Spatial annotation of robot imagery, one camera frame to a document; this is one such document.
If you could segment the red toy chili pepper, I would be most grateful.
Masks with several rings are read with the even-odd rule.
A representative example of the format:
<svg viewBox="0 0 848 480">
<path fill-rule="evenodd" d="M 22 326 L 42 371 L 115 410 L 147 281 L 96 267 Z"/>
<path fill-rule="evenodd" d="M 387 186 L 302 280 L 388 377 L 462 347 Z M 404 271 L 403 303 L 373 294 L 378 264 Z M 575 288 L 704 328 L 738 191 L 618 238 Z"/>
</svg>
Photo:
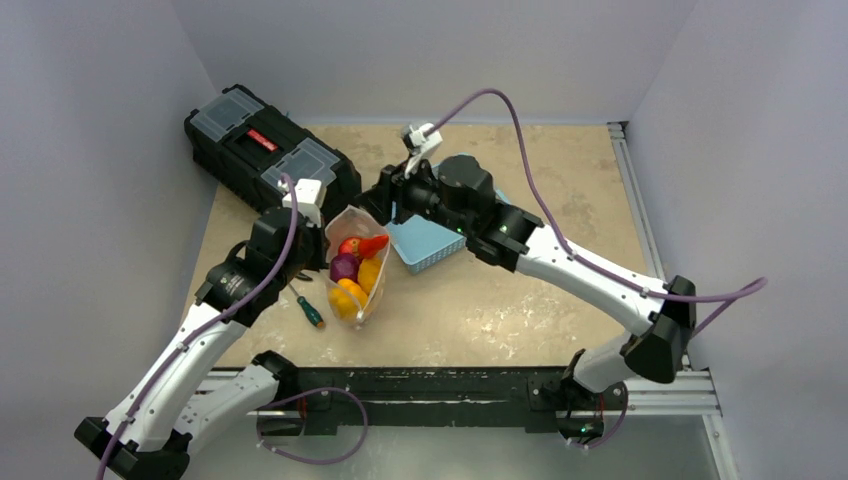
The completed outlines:
<svg viewBox="0 0 848 480">
<path fill-rule="evenodd" d="M 357 244 L 357 254 L 361 259 L 374 258 L 388 245 L 388 243 L 388 235 L 361 238 Z"/>
</svg>

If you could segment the red toy apple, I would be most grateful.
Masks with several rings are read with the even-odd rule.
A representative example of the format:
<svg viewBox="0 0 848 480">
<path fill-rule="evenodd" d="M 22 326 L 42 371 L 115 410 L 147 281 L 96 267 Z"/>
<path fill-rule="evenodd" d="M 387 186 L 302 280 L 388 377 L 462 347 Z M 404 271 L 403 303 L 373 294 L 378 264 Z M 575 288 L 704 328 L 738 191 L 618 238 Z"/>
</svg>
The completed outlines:
<svg viewBox="0 0 848 480">
<path fill-rule="evenodd" d="M 360 258 L 359 246 L 361 243 L 360 237 L 349 237 L 345 239 L 338 247 L 337 253 L 341 254 L 349 254 L 353 255 L 356 258 Z"/>
</svg>

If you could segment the clear zip top bag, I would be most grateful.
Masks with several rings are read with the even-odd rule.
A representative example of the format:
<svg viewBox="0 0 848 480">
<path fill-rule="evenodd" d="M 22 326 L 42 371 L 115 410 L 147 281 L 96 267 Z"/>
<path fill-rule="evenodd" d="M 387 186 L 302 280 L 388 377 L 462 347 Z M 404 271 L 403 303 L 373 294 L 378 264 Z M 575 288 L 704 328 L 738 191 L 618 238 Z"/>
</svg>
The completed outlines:
<svg viewBox="0 0 848 480">
<path fill-rule="evenodd" d="M 348 206 L 332 219 L 325 274 L 327 301 L 335 318 L 359 328 L 382 299 L 390 236 L 365 210 Z"/>
</svg>

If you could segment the yellow toy bell pepper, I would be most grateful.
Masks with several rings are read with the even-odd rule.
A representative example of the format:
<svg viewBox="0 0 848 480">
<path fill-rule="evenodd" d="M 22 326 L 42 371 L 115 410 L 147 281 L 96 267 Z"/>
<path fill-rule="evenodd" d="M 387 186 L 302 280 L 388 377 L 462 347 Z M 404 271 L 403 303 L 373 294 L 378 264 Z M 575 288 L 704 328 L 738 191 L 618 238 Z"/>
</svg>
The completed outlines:
<svg viewBox="0 0 848 480">
<path fill-rule="evenodd" d="M 355 323 L 361 308 L 367 305 L 368 294 L 355 281 L 342 278 L 337 286 L 329 290 L 328 302 L 337 317 L 347 323 Z"/>
</svg>

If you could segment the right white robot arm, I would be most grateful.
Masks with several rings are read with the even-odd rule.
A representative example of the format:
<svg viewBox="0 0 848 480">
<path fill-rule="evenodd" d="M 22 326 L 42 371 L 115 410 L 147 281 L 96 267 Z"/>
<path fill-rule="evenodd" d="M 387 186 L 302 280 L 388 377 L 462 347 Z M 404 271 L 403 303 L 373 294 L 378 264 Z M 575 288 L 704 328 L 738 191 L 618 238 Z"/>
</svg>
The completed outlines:
<svg viewBox="0 0 848 480">
<path fill-rule="evenodd" d="M 624 327 L 624 335 L 572 358 L 561 381 L 569 404 L 584 407 L 632 377 L 659 384 L 675 380 L 694 330 L 694 306 L 652 298 L 590 268 L 595 263 L 624 278 L 640 277 L 590 251 L 564 248 L 552 226 L 501 200 L 492 175 L 472 156 L 452 156 L 436 169 L 422 162 L 411 175 L 404 170 L 403 165 L 384 167 L 355 205 L 382 225 L 418 215 L 452 230 L 484 263 L 554 285 Z"/>
</svg>

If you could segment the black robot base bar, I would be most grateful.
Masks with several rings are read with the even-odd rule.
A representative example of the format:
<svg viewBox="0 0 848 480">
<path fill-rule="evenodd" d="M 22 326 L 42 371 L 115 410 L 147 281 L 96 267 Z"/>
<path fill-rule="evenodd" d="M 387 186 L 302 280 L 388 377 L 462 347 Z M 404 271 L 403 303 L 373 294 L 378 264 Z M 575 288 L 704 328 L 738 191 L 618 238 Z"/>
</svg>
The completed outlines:
<svg viewBox="0 0 848 480">
<path fill-rule="evenodd" d="M 625 406 L 624 383 L 601 393 L 577 384 L 568 366 L 342 368 L 298 367 L 273 351 L 274 407 L 258 422 L 272 437 L 329 436 L 341 427 L 513 428 L 594 440 L 603 416 Z"/>
</svg>

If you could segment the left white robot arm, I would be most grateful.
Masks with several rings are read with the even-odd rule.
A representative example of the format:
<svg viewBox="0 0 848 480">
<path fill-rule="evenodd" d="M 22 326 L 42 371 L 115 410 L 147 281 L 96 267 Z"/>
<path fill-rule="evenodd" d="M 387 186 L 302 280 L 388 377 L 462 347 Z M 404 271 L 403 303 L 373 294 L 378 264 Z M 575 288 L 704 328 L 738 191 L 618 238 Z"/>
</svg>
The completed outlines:
<svg viewBox="0 0 848 480">
<path fill-rule="evenodd" d="M 296 207 L 269 209 L 254 222 L 250 238 L 208 272 L 184 325 L 142 380 L 108 414 L 76 428 L 75 438 L 99 460 L 96 478 L 185 473 L 201 429 L 214 423 L 186 411 L 196 388 L 293 277 L 321 265 L 325 247 L 321 228 Z"/>
</svg>

